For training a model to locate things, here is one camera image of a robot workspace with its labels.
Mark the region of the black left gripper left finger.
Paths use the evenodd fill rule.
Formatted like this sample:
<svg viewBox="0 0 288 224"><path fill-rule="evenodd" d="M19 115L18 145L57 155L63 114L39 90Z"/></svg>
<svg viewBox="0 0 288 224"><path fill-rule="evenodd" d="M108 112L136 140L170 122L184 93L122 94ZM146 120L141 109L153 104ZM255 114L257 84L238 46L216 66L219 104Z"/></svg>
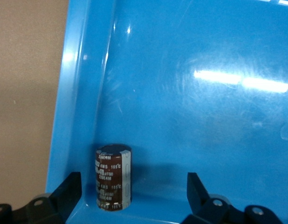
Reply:
<svg viewBox="0 0 288 224"><path fill-rule="evenodd" d="M64 224L81 197L81 173L72 172L48 197L39 196L17 210L0 204L0 224Z"/></svg>

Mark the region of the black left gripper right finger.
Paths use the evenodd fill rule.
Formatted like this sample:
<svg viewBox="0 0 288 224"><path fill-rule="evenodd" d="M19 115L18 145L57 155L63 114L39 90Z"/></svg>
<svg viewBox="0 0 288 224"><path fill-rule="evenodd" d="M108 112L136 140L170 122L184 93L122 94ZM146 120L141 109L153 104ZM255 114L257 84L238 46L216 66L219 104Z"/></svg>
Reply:
<svg viewBox="0 0 288 224"><path fill-rule="evenodd" d="M248 205L238 210L225 199L211 196L197 173L187 174L187 200L192 214L184 224L281 224L282 221L270 209L260 205Z"/></svg>

